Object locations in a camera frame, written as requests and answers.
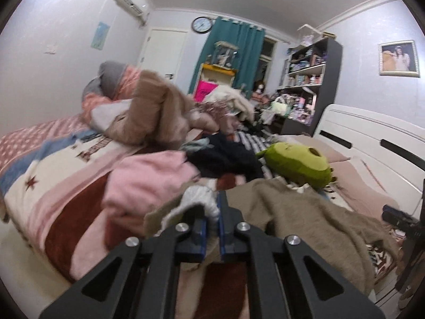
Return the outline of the white door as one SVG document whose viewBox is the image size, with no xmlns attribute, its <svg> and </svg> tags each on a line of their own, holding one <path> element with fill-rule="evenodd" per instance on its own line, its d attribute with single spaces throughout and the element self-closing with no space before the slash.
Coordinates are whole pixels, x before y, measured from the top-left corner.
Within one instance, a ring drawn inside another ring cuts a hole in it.
<svg viewBox="0 0 425 319">
<path fill-rule="evenodd" d="M 138 67 L 157 72 L 175 82 L 184 53 L 187 30 L 154 27 L 150 29 L 141 51 Z"/>
</svg>

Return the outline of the dark bookshelf with items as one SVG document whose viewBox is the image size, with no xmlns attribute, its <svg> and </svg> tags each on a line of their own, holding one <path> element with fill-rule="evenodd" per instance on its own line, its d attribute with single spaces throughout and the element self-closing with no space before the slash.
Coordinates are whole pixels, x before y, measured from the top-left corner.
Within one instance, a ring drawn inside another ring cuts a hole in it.
<svg viewBox="0 0 425 319">
<path fill-rule="evenodd" d="M 294 52 L 282 85 L 260 109 L 261 126 L 280 135 L 313 135 L 336 98 L 342 52 L 342 45 L 329 37 Z"/>
</svg>

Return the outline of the framed wall photo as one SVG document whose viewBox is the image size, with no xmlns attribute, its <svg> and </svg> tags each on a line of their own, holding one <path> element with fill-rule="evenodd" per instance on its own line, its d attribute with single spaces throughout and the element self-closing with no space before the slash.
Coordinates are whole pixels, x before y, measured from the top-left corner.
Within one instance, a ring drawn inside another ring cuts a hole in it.
<svg viewBox="0 0 425 319">
<path fill-rule="evenodd" d="M 379 45 L 381 76 L 419 78 L 419 60 L 413 40 L 404 40 Z"/>
</svg>

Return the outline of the white bed headboard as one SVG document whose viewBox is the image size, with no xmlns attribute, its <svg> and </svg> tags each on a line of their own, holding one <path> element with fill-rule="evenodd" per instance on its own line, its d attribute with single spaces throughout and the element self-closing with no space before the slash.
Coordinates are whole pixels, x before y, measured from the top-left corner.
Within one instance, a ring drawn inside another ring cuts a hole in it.
<svg viewBox="0 0 425 319">
<path fill-rule="evenodd" d="M 418 218 L 424 196 L 424 129 L 398 118 L 327 106 L 313 137 L 364 161 L 400 210 Z"/>
</svg>

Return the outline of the striped star fleece blanket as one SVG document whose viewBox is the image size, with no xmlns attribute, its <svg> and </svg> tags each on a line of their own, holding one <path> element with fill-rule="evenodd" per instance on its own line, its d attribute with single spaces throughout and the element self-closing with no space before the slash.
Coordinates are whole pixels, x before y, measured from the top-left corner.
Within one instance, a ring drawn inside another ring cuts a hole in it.
<svg viewBox="0 0 425 319">
<path fill-rule="evenodd" d="M 117 245 L 106 243 L 107 217 L 101 206 L 111 171 L 124 158 L 147 153 L 157 152 L 90 130 L 42 144 L 19 143 L 12 133 L 1 139 L 1 202 L 29 244 L 75 282 Z M 194 183 L 202 179 L 218 189 L 246 181 L 241 175 L 214 179 L 199 173 Z"/>
</svg>

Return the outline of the light blue wall poster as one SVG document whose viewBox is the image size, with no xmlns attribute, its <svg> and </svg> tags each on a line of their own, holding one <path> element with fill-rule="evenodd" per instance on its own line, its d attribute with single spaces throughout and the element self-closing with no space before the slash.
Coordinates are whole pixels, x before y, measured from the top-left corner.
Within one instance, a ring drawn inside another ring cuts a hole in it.
<svg viewBox="0 0 425 319">
<path fill-rule="evenodd" d="M 94 33 L 94 37 L 91 42 L 91 48 L 101 51 L 104 48 L 104 44 L 109 32 L 110 26 L 104 22 L 99 22 Z"/>
</svg>

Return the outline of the cream clothes pile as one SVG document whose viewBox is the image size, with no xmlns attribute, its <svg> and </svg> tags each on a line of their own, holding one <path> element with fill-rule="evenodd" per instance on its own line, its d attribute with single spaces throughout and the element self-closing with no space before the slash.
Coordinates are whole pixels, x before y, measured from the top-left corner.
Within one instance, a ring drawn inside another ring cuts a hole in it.
<svg viewBox="0 0 425 319">
<path fill-rule="evenodd" d="M 225 103 L 230 110 L 238 110 L 242 121 L 254 122 L 254 106 L 241 94 L 240 90 L 227 85 L 218 85 L 202 100 L 202 103 L 214 102 Z"/>
</svg>

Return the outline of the dark navy garment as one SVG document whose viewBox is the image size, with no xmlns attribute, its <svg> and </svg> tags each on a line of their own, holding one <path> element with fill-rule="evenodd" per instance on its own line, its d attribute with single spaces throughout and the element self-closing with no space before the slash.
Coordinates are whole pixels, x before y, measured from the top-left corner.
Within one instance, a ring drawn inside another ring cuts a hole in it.
<svg viewBox="0 0 425 319">
<path fill-rule="evenodd" d="M 222 133 L 206 137 L 209 147 L 187 153 L 186 159 L 202 177 L 218 179 L 225 174 L 242 175 L 247 182 L 264 178 L 262 165 L 243 143 L 227 139 Z"/>
</svg>

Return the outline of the green avocado plush toy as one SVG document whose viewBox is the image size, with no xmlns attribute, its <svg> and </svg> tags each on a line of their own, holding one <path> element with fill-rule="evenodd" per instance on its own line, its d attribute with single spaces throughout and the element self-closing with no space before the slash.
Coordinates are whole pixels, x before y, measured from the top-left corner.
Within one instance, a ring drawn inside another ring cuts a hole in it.
<svg viewBox="0 0 425 319">
<path fill-rule="evenodd" d="M 327 158 L 314 147 L 276 142 L 258 152 L 256 157 L 263 158 L 276 174 L 301 186 L 309 184 L 320 189 L 333 179 Z"/>
</svg>

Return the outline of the brown pink crumpled duvet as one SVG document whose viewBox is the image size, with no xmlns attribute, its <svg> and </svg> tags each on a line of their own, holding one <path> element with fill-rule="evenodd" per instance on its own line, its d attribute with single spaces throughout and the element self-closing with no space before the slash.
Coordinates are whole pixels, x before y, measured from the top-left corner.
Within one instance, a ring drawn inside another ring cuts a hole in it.
<svg viewBox="0 0 425 319">
<path fill-rule="evenodd" d="M 240 123 L 225 103 L 201 103 L 171 81 L 127 64 L 113 99 L 88 94 L 82 118 L 92 129 L 126 145 L 179 148 L 192 129 L 229 135 Z"/>
</svg>

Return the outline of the yellow cabinet with display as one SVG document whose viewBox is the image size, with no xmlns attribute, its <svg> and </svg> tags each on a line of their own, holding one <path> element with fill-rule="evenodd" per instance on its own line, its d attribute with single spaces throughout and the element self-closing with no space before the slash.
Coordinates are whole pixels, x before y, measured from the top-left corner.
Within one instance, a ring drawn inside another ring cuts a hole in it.
<svg viewBox="0 0 425 319">
<path fill-rule="evenodd" d="M 218 85 L 232 86 L 237 69 L 234 65 L 239 48 L 226 41 L 217 41 L 214 51 L 200 65 L 195 88 L 199 80 L 215 82 Z"/>
</svg>

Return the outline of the pink bag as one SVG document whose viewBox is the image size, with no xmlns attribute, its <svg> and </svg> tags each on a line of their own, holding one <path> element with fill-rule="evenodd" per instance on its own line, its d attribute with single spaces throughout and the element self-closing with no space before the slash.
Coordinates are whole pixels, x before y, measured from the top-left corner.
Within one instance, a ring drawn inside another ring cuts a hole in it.
<svg viewBox="0 0 425 319">
<path fill-rule="evenodd" d="M 201 102 L 209 93 L 218 86 L 215 82 L 199 80 L 197 88 L 194 91 L 194 101 Z"/>
</svg>

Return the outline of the pink knit pillow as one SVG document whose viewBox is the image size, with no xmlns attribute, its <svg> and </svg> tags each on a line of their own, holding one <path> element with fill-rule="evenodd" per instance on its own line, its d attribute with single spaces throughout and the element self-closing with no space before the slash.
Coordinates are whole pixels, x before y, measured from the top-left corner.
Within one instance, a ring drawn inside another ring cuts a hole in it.
<svg viewBox="0 0 425 319">
<path fill-rule="evenodd" d="M 379 220 L 384 206 L 400 208 L 360 158 L 345 156 L 330 145 L 305 135 L 290 135 L 284 140 L 291 144 L 315 148 L 327 158 L 336 177 L 331 186 L 351 211 Z"/>
</svg>

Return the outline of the taupe knit sweater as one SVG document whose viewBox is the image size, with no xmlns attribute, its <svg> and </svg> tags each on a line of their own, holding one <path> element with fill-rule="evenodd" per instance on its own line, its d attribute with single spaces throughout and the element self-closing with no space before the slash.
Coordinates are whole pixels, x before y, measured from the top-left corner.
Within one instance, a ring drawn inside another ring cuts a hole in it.
<svg viewBox="0 0 425 319">
<path fill-rule="evenodd" d="M 171 224 L 178 222 L 189 205 L 206 204 L 207 217 L 218 219 L 218 209 L 213 204 L 218 188 L 207 180 L 187 182 L 179 192 L 160 202 L 145 216 L 143 234 L 146 238 L 159 235 Z M 290 188 L 283 179 L 256 179 L 225 191 L 230 207 L 239 209 L 244 219 L 265 230 L 274 229 L 272 235 L 284 238 L 298 235 L 331 266 L 340 271 L 354 286 L 366 295 L 379 279 L 372 265 L 368 247 L 383 248 L 390 255 L 390 266 L 398 256 L 395 239 L 384 228 L 381 220 L 340 207 L 308 185 Z M 218 262 L 218 240 L 207 243 L 207 256 L 199 266 L 183 266 L 183 292 L 200 295 L 205 283 L 206 268 Z"/>
</svg>

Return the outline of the pink fleece garment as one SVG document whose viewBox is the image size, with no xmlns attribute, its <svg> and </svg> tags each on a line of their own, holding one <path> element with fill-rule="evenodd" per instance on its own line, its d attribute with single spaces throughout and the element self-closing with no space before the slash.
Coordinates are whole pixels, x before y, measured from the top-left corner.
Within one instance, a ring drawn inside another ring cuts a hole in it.
<svg viewBox="0 0 425 319">
<path fill-rule="evenodd" d="M 107 217 L 105 240 L 116 245 L 130 236 L 146 235 L 147 214 L 199 178 L 183 151 L 166 150 L 124 158 L 111 171 L 101 206 Z"/>
</svg>

